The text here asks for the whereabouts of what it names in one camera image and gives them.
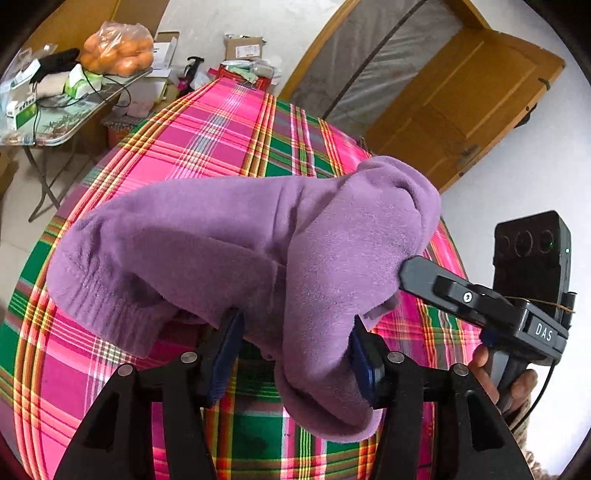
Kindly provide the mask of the person right hand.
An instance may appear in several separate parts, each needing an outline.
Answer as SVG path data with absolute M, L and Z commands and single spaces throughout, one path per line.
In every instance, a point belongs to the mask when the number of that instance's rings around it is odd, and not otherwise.
M 490 399 L 497 404 L 500 399 L 499 391 L 491 380 L 484 367 L 488 362 L 488 348 L 481 344 L 473 352 L 473 357 L 468 364 L 469 370 L 480 382 Z M 515 380 L 511 386 L 509 406 L 502 410 L 504 416 L 513 414 L 530 398 L 532 391 L 538 383 L 538 375 L 535 370 L 528 369 Z

